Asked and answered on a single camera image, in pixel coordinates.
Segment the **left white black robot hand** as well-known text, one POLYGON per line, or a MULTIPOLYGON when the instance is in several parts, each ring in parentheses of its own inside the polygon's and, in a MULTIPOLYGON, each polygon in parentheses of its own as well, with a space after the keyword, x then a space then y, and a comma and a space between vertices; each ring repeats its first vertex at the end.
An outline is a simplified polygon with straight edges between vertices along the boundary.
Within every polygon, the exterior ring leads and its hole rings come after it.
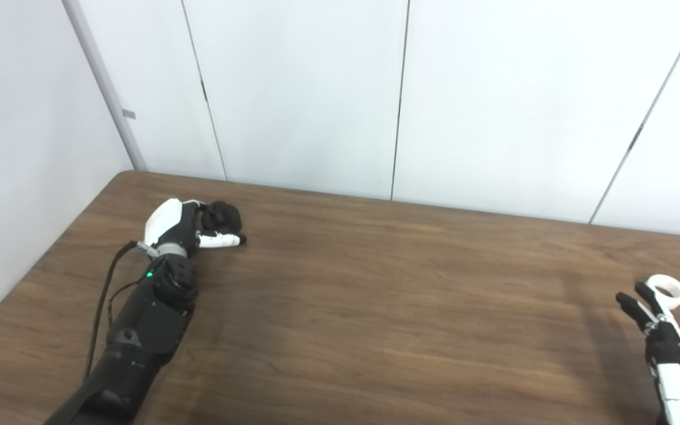
POLYGON ((171 198, 148 218, 143 242, 138 247, 151 258, 165 254, 189 257, 199 249, 245 245, 247 237, 242 229, 240 211, 235 205, 171 198))

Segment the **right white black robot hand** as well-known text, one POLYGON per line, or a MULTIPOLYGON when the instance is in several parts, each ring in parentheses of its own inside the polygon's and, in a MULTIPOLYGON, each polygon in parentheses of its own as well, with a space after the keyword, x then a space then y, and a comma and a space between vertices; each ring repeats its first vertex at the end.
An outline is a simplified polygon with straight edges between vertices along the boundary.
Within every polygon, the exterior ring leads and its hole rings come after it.
POLYGON ((616 301, 645 337, 645 361, 659 399, 657 424, 680 424, 680 281, 664 274, 635 283, 641 300, 620 292, 616 301))

